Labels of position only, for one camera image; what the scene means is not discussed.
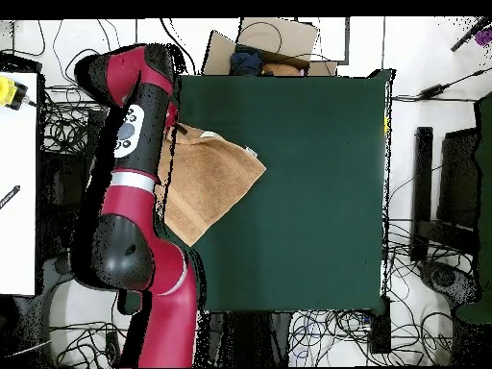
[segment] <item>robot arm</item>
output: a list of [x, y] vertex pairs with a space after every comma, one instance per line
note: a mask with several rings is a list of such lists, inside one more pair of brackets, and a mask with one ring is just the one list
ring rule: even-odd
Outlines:
[[[114, 130], [114, 167], [92, 238], [90, 266], [74, 268], [75, 279], [94, 288], [118, 289], [120, 297], [139, 293], [123, 365], [127, 360], [130, 367], [190, 367], [197, 308], [194, 272], [180, 248], [156, 236], [153, 224], [163, 134], [176, 120], [170, 103], [172, 60], [160, 44], [127, 47], [80, 60], [75, 76], [96, 101], [113, 109], [128, 107], [123, 124]], [[125, 312], [121, 303], [118, 309]], [[138, 355], [137, 360], [128, 353]]]

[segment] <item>black device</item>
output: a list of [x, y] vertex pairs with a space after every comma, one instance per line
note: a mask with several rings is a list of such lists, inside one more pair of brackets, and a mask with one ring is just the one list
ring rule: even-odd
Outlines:
[[420, 235], [420, 221], [431, 220], [431, 182], [432, 182], [432, 141], [430, 127], [419, 127], [415, 133], [415, 165], [412, 199], [412, 227], [410, 259], [412, 261], [427, 256], [429, 240]]
[[446, 299], [453, 318], [453, 347], [450, 365], [489, 366], [492, 361], [492, 326], [469, 324], [456, 318], [456, 309], [477, 303], [482, 290], [477, 281], [463, 271], [437, 261], [422, 261], [418, 266], [422, 283]]
[[479, 170], [474, 158], [480, 141], [477, 131], [467, 129], [446, 135], [437, 219], [432, 221], [432, 128], [418, 128], [415, 136], [410, 259], [425, 260], [429, 241], [475, 255], [479, 249], [474, 224], [478, 210]]
[[453, 45], [451, 50], [453, 52], [456, 51], [459, 47], [461, 47], [461, 45], [463, 45], [466, 41], [468, 41], [472, 36], [474, 36], [480, 30], [483, 30], [485, 27], [490, 25], [490, 23], [491, 23], [490, 16], [480, 17], [479, 20], [465, 33], [465, 35], [463, 37], [461, 37], [455, 45]]
[[391, 353], [390, 303], [389, 297], [381, 296], [380, 309], [371, 313], [371, 331], [368, 335], [371, 354]]

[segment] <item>white table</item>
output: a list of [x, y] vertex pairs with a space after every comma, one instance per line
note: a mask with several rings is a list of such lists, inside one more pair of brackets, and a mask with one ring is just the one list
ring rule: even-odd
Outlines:
[[[0, 72], [28, 88], [37, 101], [37, 74]], [[37, 109], [0, 108], [0, 199], [20, 190], [0, 209], [0, 294], [35, 294]]]

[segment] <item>cloth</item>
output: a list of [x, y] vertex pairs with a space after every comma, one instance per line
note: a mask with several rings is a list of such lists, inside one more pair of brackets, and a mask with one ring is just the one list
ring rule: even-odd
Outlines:
[[231, 55], [231, 75], [234, 76], [258, 76], [262, 65], [259, 53], [250, 55], [241, 52]]
[[[193, 245], [229, 211], [265, 171], [251, 150], [230, 143], [214, 132], [179, 124], [164, 223], [186, 245]], [[156, 185], [156, 208], [162, 216], [171, 161], [172, 132], [165, 135]]]

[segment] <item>green mat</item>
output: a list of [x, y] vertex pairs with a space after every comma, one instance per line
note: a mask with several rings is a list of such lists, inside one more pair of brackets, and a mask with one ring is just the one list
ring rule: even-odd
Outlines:
[[183, 76], [180, 121], [266, 166], [193, 246], [208, 310], [378, 305], [389, 77]]

